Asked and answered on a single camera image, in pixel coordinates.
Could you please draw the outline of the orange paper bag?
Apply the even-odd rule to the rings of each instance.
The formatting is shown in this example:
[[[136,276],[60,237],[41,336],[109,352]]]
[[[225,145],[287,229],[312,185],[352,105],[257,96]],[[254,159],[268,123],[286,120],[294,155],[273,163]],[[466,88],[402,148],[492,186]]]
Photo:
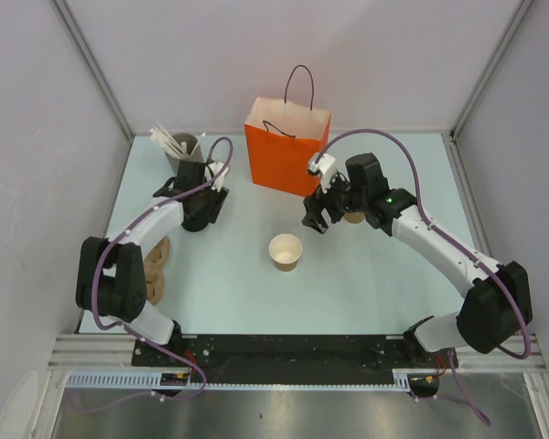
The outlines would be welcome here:
[[[252,182],[306,197],[318,185],[307,172],[309,160],[328,143],[331,111],[310,101],[303,106],[281,99],[258,97],[244,122]]]

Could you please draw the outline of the single brown paper cup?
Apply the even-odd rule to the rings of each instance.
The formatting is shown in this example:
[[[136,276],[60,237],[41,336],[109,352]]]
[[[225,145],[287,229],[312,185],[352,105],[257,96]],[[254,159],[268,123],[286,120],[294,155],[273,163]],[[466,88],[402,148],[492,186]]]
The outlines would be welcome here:
[[[279,234],[271,239],[268,253],[274,266],[281,272],[293,271],[303,253],[303,245],[297,236],[289,233]]]

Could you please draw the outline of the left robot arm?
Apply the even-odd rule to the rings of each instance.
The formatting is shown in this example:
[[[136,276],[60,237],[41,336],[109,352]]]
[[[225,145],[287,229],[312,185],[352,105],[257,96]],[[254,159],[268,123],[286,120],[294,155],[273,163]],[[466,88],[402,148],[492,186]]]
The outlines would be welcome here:
[[[180,328],[147,299],[145,257],[179,227],[197,232],[214,223],[229,190],[227,163],[182,161],[178,173],[153,196],[132,223],[108,238],[89,237],[81,245],[76,304],[93,315],[101,330],[124,326],[153,343],[162,364],[178,363],[184,344]]]

